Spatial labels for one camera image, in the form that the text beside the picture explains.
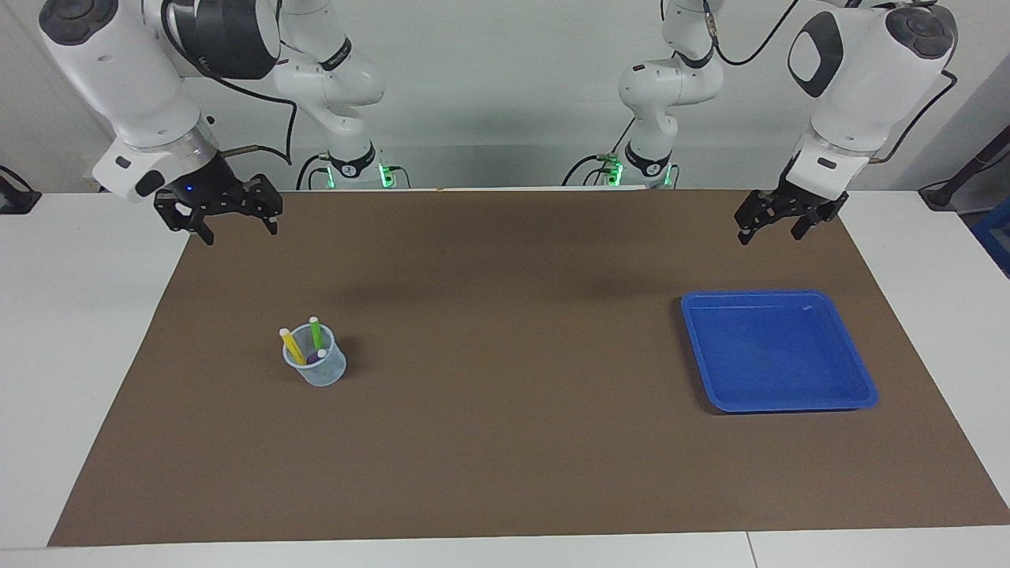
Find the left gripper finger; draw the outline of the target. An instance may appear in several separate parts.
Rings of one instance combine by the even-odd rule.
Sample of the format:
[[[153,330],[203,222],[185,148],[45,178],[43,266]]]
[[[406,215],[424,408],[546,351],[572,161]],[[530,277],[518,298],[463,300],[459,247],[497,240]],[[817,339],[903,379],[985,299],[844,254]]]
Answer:
[[[748,245],[760,229],[778,222],[776,208],[782,205],[782,196],[776,192],[750,192],[735,213],[739,227],[737,241]]]
[[[837,215],[836,207],[808,207],[804,210],[797,222],[792,227],[792,236],[795,241],[800,241],[806,236],[812,227],[818,226],[822,222],[831,222]]]

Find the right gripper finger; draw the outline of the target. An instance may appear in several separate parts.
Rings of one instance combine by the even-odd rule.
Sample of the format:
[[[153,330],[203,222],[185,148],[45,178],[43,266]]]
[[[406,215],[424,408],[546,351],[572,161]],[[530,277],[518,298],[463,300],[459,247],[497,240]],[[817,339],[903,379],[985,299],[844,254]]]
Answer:
[[[163,223],[166,223],[167,229],[186,231],[201,238],[206,245],[214,244],[215,236],[204,220],[204,213],[182,204],[173,192],[155,192],[154,209]]]
[[[256,217],[272,236],[278,234],[277,218],[282,214],[282,197],[264,175],[249,180],[249,216]]]

